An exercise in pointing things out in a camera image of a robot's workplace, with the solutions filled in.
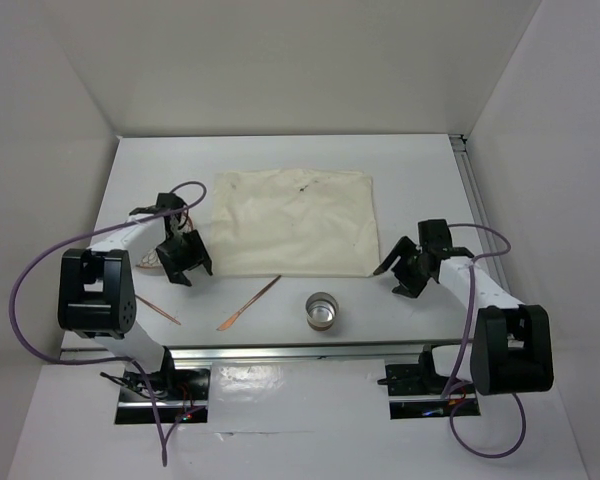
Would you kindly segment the floral patterned ceramic plate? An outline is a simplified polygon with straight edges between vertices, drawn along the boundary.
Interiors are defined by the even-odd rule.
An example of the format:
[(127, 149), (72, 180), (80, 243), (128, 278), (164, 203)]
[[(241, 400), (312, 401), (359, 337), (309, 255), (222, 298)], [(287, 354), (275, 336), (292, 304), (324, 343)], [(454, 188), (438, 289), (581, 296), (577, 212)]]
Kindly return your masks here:
[(141, 259), (135, 263), (135, 268), (143, 273), (160, 274), (164, 272), (163, 265), (155, 249), (151, 249), (144, 254)]

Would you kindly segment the copper knife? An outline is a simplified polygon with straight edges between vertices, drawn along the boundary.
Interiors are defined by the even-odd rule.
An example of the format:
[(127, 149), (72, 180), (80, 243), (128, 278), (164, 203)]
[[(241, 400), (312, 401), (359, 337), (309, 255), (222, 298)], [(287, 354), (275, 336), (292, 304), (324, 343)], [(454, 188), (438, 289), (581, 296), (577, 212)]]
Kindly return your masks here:
[(231, 328), (233, 324), (238, 320), (238, 318), (249, 309), (255, 302), (257, 302), (262, 296), (264, 296), (274, 285), (276, 285), (280, 279), (281, 275), (277, 275), (273, 280), (271, 280), (267, 285), (265, 285), (261, 290), (259, 290), (249, 301), (247, 301), (241, 308), (239, 308), (234, 314), (232, 314), (227, 320), (225, 320), (222, 324), (220, 324), (216, 330), (217, 331), (226, 331)]

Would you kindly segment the cream cloth napkin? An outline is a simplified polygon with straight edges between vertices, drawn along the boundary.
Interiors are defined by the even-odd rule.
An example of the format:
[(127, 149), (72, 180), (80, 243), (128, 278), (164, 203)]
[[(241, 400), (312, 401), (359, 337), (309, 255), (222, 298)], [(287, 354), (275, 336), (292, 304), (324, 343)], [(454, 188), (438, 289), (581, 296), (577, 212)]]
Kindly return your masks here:
[(220, 173), (210, 253), (225, 277), (368, 277), (380, 262), (373, 180), (359, 171)]

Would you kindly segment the metal cup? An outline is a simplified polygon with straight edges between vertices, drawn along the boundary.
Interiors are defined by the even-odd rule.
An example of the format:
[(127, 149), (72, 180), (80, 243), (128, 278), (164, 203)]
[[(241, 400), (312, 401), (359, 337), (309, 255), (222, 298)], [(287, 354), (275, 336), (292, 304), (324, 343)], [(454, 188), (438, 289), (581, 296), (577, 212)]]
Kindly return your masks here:
[(339, 313), (337, 300), (326, 292), (316, 292), (305, 303), (306, 320), (310, 328), (316, 331), (330, 329)]

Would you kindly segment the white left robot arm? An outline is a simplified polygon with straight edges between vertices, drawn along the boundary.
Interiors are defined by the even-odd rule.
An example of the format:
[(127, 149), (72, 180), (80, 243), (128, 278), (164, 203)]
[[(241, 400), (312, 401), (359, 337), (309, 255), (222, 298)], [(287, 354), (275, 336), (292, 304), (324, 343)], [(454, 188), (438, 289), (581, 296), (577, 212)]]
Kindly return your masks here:
[(114, 356), (130, 358), (132, 377), (152, 397), (164, 399), (176, 390), (178, 376), (169, 349), (136, 321), (133, 267), (154, 252), (170, 283), (190, 287), (186, 273), (203, 267), (212, 275), (212, 259), (200, 233), (187, 224), (185, 201), (174, 192), (132, 210), (128, 222), (87, 249), (63, 254), (58, 322)]

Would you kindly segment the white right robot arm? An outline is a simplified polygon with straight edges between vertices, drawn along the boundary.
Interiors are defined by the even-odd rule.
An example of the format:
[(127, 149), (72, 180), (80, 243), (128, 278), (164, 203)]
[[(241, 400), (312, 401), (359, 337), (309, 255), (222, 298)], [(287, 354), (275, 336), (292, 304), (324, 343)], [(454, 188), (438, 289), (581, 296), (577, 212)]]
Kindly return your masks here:
[[(504, 248), (475, 255), (454, 244), (454, 228), (474, 228), (499, 238)], [(460, 382), (463, 360), (469, 359), (468, 380), (484, 396), (546, 392), (554, 384), (549, 315), (540, 305), (528, 305), (504, 290), (478, 262), (505, 255), (511, 243), (499, 232), (477, 224), (450, 224), (444, 219), (418, 223), (417, 242), (401, 237), (373, 271), (393, 273), (394, 294), (416, 299), (429, 282), (444, 287), (466, 308), (465, 325), (455, 363), (430, 358), (416, 369), (416, 379), (428, 392), (447, 397)]]

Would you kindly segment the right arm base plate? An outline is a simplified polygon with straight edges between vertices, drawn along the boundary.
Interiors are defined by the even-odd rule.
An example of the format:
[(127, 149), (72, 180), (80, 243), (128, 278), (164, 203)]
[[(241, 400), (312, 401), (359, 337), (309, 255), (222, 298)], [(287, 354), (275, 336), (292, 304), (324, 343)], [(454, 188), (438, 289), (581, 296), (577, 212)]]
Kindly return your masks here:
[(442, 398), (447, 378), (421, 364), (387, 364), (385, 377), (377, 381), (387, 389), (392, 420), (480, 416), (480, 407), (471, 386), (461, 387), (450, 398)]

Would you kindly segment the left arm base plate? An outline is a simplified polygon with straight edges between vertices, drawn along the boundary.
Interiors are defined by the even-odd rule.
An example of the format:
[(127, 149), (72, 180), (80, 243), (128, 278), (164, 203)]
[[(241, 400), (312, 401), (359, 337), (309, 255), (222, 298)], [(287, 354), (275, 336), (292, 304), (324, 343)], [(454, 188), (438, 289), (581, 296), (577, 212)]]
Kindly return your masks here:
[[(209, 368), (177, 369), (170, 386), (154, 387), (160, 421), (172, 424), (202, 424), (208, 421), (208, 399), (211, 380)], [(140, 375), (125, 371), (113, 376), (119, 387), (114, 423), (116, 425), (146, 425), (154, 423), (150, 395)]]

